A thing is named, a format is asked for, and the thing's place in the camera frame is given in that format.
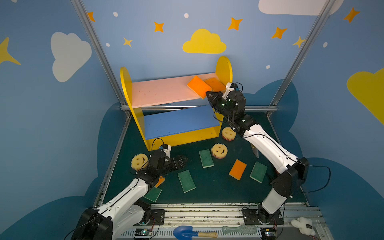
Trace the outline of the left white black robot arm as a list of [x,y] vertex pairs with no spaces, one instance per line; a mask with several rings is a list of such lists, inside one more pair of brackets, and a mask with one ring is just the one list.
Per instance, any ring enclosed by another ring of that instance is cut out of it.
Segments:
[[149,221],[151,206],[140,199],[158,184],[160,177],[183,169],[185,156],[170,157],[171,147],[154,151],[146,167],[138,170],[132,182],[106,204],[86,209],[73,230],[72,240],[115,240],[127,228]]

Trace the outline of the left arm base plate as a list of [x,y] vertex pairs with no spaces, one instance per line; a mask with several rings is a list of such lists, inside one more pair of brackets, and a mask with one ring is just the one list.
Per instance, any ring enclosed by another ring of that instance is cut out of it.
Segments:
[[146,210],[142,220],[137,224],[141,226],[157,225],[163,226],[165,221],[165,210]]

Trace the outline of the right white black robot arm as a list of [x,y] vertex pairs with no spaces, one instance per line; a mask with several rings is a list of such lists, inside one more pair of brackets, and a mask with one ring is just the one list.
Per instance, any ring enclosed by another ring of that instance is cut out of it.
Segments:
[[292,193],[305,183],[309,161],[305,158],[298,159],[285,150],[245,113],[246,99],[240,91],[230,91],[227,96],[222,92],[206,92],[206,95],[211,107],[224,116],[237,134],[255,146],[280,174],[272,182],[272,189],[260,207],[263,215],[274,215]]

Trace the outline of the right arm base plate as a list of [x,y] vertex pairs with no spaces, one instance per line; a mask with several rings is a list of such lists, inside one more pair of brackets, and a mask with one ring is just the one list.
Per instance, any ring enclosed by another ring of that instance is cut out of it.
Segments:
[[284,217],[280,210],[269,214],[262,207],[258,209],[242,208],[245,225],[283,225]]

